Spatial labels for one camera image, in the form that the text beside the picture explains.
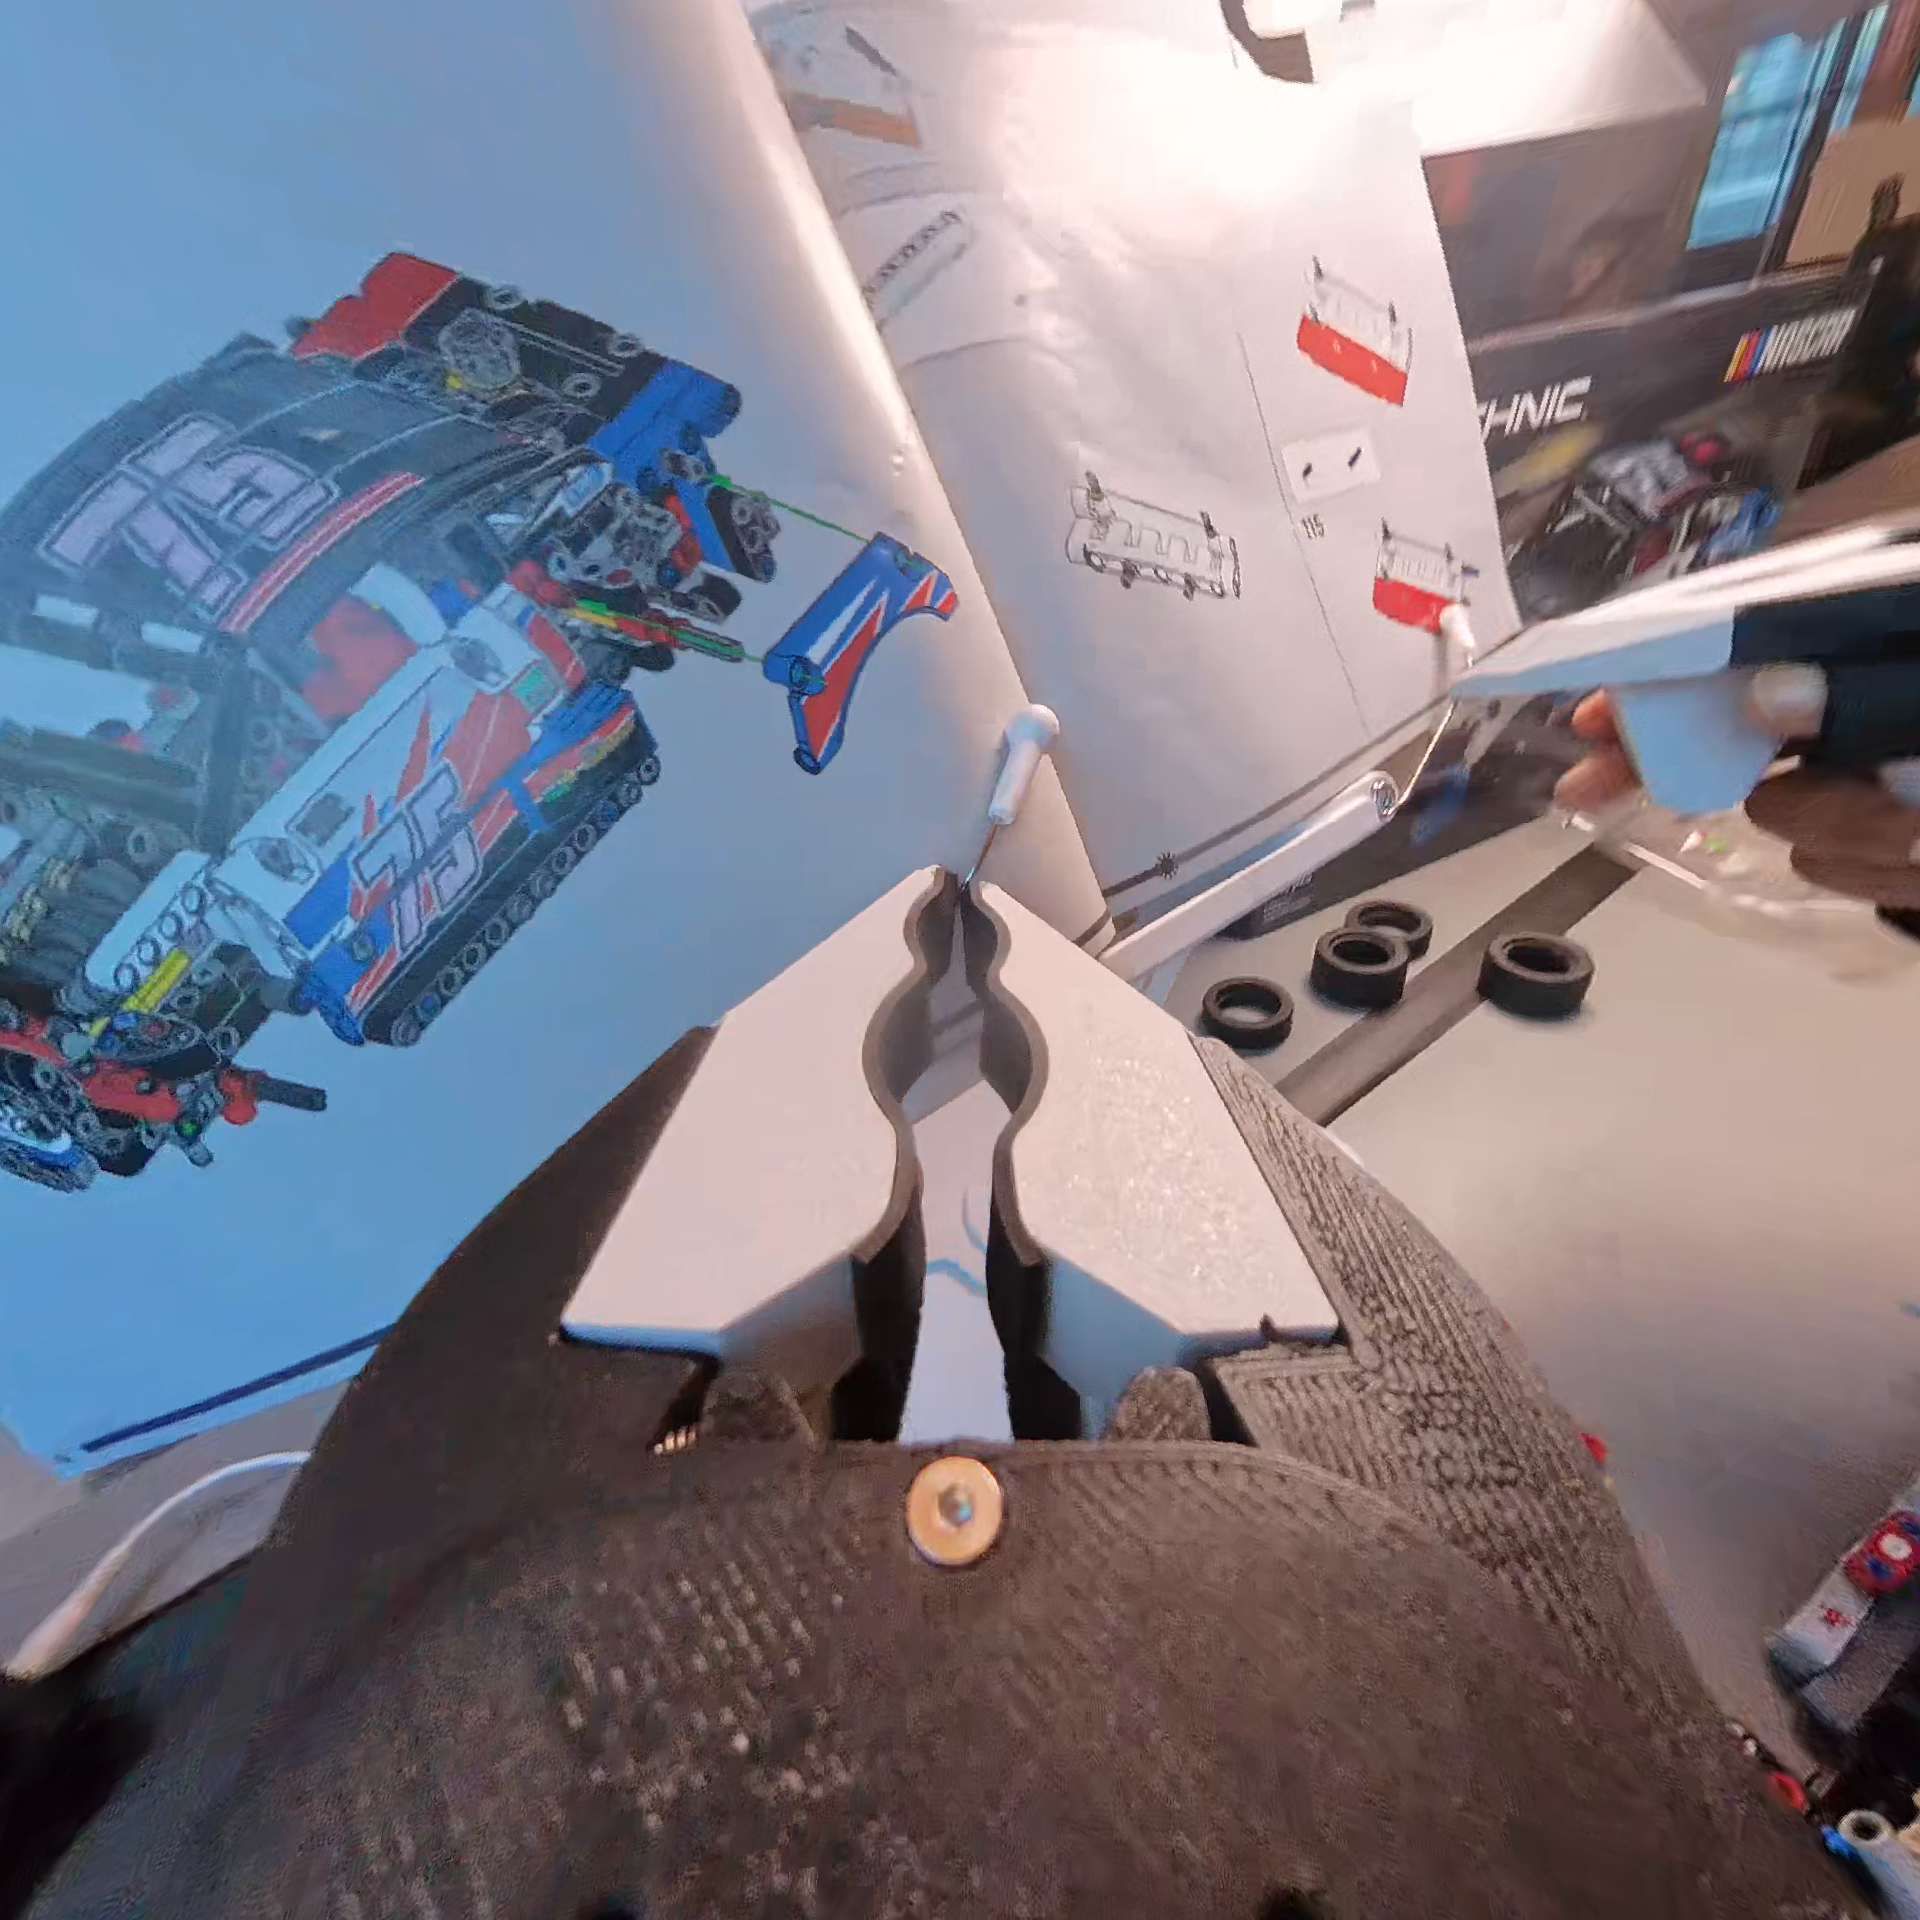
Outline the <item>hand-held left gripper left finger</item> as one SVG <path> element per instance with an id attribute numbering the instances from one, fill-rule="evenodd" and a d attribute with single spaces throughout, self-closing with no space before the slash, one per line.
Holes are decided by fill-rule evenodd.
<path id="1" fill-rule="evenodd" d="M 901 1426 L 922 1332 L 922 1161 L 958 878 L 904 875 L 711 1030 L 566 1302 L 566 1337 L 749 1367 L 832 1426 Z"/>

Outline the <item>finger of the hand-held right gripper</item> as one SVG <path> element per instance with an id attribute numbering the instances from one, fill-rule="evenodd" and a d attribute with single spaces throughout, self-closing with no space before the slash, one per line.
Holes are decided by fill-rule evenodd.
<path id="1" fill-rule="evenodd" d="M 1594 694 L 1695 682 L 1728 671 L 1732 612 L 1595 612 L 1524 627 L 1476 656 L 1450 689 L 1454 700 Z"/>
<path id="2" fill-rule="evenodd" d="M 1534 616 L 1512 643 L 1652 643 L 1730 628 L 1746 611 L 1842 604 L 1844 633 L 1915 636 L 1915 516 L 1868 516 L 1744 561 Z"/>

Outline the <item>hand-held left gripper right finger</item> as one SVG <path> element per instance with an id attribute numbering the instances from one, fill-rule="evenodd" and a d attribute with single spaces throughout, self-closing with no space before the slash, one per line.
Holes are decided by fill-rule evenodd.
<path id="1" fill-rule="evenodd" d="M 1339 1321 L 1199 1041 L 997 884 L 967 895 L 991 1151 L 988 1298 L 1014 1435 L 1094 1435 L 1148 1370 Z"/>

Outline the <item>lego instruction booklet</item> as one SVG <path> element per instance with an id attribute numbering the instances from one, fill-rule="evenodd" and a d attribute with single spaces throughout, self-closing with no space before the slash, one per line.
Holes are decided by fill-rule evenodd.
<path id="1" fill-rule="evenodd" d="M 332 1386 L 988 830 L 1102 946 L 1520 618 L 1404 113 L 1012 4 L 4 4 L 4 1433 Z"/>

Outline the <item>lego set box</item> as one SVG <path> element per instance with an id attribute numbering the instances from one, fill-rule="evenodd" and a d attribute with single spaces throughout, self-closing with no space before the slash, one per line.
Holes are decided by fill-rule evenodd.
<path id="1" fill-rule="evenodd" d="M 1917 500 L 1915 4 L 1462 4 L 1430 206 L 1524 618 Z"/>

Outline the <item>lego race car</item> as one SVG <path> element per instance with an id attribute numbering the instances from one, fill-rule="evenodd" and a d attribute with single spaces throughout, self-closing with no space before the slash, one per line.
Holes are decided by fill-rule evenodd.
<path id="1" fill-rule="evenodd" d="M 1790 1770 L 1740 1722 L 1767 1790 L 1811 1825 L 1876 1915 L 1917 1915 L 1917 1484 L 1767 1636 L 1767 1666 L 1815 1752 Z"/>

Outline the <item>person's right hand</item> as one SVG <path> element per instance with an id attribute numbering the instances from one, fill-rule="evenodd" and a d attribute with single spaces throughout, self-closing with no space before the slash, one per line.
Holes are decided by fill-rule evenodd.
<path id="1" fill-rule="evenodd" d="M 1582 755 L 1552 800 L 1627 865 L 1684 888 L 1704 921 L 1811 944 L 1872 915 L 1915 944 L 1915 760 L 1878 770 L 1819 762 L 1826 707 L 1818 668 L 1758 671 L 1744 687 L 1744 723 L 1779 753 L 1740 808 L 1684 816 L 1645 800 L 1615 705 L 1595 690 L 1570 710 Z"/>

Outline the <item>black curved strip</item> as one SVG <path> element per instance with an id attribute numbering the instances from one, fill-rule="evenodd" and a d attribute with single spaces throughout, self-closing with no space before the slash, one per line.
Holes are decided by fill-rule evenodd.
<path id="1" fill-rule="evenodd" d="M 1629 868 L 1620 860 L 1600 850 L 1575 854 L 1434 958 L 1405 986 L 1396 1006 L 1348 1024 L 1307 1064 L 1286 1072 L 1280 1080 L 1280 1097 L 1314 1122 L 1339 1118 L 1470 1012 L 1496 1010 L 1476 994 L 1482 954 L 1492 937 L 1526 928 L 1572 940 L 1572 928 L 1619 895 L 1627 881 Z"/>

